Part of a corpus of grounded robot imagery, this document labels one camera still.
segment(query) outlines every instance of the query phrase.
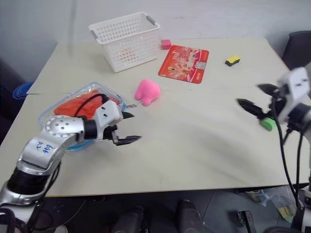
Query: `white wall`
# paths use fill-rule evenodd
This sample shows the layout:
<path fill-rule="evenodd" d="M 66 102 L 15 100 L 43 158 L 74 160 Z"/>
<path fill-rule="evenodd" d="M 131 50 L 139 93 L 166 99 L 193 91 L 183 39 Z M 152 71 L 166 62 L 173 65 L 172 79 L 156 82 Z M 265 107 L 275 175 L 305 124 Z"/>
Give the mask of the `white wall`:
<path fill-rule="evenodd" d="M 265 36 L 311 30 L 311 0 L 0 0 L 0 58 L 35 80 L 57 42 L 92 41 L 88 25 L 145 11 L 162 38 Z"/>

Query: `yellow and black eraser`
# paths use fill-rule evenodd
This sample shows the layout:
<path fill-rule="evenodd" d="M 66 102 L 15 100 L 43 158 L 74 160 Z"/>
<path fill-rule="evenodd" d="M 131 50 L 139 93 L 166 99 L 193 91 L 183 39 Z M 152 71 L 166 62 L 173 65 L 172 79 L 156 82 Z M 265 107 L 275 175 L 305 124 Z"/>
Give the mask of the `yellow and black eraser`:
<path fill-rule="evenodd" d="M 226 61 L 225 64 L 228 66 L 233 66 L 236 63 L 239 63 L 239 61 L 241 60 L 241 58 L 238 55 L 234 55 L 232 57 L 229 57 Z"/>

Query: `green object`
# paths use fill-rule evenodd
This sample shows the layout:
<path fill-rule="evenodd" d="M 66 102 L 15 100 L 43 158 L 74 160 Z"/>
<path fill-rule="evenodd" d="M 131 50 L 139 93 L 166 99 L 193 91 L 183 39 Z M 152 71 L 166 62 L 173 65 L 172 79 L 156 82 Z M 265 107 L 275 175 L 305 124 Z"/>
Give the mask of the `green object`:
<path fill-rule="evenodd" d="M 271 131 L 275 126 L 276 122 L 271 118 L 265 118 L 259 122 L 267 131 Z"/>

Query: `white plastic basket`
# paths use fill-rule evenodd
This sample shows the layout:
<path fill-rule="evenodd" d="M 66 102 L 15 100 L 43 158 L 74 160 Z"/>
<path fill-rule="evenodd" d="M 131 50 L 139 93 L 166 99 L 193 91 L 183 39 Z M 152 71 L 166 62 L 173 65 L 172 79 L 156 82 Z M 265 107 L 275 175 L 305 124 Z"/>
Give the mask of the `white plastic basket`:
<path fill-rule="evenodd" d="M 144 12 L 110 19 L 88 27 L 115 72 L 157 57 L 160 25 Z"/>

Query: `pink stuffed animal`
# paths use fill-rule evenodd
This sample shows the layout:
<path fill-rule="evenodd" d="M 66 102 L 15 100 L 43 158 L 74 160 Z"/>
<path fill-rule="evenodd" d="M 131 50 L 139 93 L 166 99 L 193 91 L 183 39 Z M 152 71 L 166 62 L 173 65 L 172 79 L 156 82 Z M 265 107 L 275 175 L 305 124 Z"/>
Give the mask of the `pink stuffed animal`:
<path fill-rule="evenodd" d="M 144 79 L 137 88 L 135 99 L 141 100 L 142 105 L 148 106 L 153 100 L 158 98 L 159 95 L 159 85 L 149 79 Z"/>

